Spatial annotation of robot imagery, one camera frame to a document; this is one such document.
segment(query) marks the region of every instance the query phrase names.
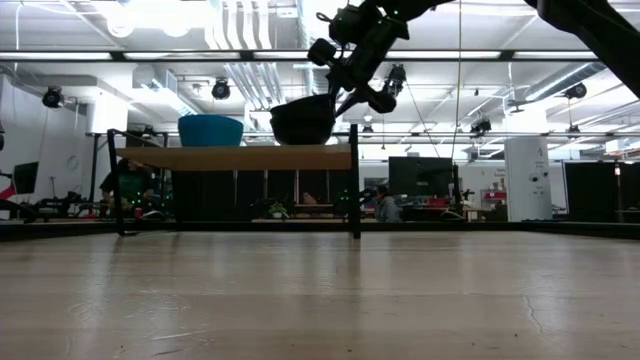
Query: black monitor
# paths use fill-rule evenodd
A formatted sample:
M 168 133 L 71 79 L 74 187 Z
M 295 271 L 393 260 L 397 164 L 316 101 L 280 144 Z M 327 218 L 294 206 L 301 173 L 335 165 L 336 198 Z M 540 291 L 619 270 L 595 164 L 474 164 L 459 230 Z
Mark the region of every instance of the black monitor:
M 36 191 L 38 163 L 16 165 L 13 168 L 13 186 L 16 194 L 33 194 Z
M 394 195 L 449 196 L 452 183 L 450 158 L 389 158 L 389 191 Z

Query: black bowl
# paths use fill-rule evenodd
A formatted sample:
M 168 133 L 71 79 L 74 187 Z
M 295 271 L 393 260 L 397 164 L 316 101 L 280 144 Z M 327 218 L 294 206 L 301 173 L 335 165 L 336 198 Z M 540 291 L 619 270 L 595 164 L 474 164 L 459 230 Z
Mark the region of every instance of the black bowl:
M 314 95 L 271 109 L 271 128 L 282 145 L 324 145 L 336 123 L 329 95 Z

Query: black platform edge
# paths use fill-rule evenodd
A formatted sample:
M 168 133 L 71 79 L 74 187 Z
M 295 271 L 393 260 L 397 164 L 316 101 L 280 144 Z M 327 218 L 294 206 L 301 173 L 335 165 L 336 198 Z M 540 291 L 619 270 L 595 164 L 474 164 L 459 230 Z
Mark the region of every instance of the black platform edge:
M 616 239 L 640 239 L 640 225 L 607 223 L 363 223 L 363 232 L 469 232 L 527 231 Z M 348 223 L 246 223 L 246 222 L 185 222 L 125 224 L 127 231 L 181 232 L 349 232 Z M 116 233 L 115 223 L 63 223 L 0 225 L 0 241 L 85 236 Z

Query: potted plant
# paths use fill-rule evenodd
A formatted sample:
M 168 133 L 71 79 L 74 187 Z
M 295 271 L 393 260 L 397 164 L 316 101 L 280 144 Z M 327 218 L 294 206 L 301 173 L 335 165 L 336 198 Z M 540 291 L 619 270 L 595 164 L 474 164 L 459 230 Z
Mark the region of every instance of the potted plant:
M 269 208 L 269 215 L 274 219 L 282 219 L 287 217 L 287 209 L 279 202 L 274 203 Z

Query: wooden floor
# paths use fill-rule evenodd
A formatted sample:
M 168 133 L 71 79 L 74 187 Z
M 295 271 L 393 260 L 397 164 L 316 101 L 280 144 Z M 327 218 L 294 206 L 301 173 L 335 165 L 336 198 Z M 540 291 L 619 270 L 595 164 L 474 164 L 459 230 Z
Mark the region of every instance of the wooden floor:
M 640 359 L 640 243 L 530 233 L 0 243 L 0 359 Z

